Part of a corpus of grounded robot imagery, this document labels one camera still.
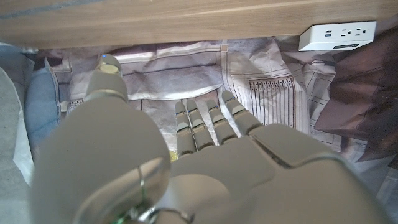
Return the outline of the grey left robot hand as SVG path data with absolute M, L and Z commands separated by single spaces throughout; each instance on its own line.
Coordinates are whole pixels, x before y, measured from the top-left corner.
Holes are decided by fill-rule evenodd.
M 390 223 L 326 145 L 260 123 L 230 93 L 233 129 L 207 103 L 175 107 L 178 159 L 157 125 L 131 108 L 121 65 L 103 55 L 84 102 L 41 145 L 30 189 L 32 223 Z

